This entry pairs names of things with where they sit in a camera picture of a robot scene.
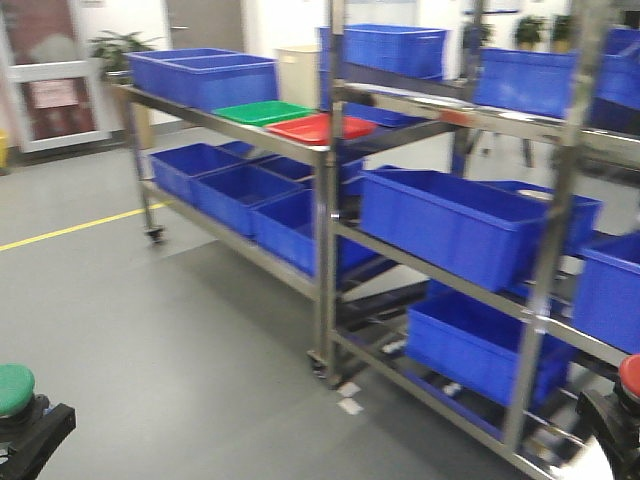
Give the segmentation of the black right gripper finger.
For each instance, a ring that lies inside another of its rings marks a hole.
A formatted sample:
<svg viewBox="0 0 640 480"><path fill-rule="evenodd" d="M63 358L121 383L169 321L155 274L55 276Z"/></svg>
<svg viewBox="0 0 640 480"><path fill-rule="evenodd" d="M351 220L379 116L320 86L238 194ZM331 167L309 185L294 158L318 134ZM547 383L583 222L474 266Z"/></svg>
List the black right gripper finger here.
<svg viewBox="0 0 640 480"><path fill-rule="evenodd" d="M610 395L585 390L577 413L602 448L614 479L639 478L639 397L625 389Z"/></svg>

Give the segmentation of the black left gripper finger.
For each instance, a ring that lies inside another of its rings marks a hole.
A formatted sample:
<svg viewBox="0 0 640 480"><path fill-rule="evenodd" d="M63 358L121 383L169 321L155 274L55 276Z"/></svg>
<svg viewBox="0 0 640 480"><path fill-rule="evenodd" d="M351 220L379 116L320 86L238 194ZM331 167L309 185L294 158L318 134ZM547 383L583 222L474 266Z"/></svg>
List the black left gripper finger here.
<svg viewBox="0 0 640 480"><path fill-rule="evenodd" d="M37 479L58 447L76 428L76 411L30 402L19 414L1 419L1 478Z"/></svg>

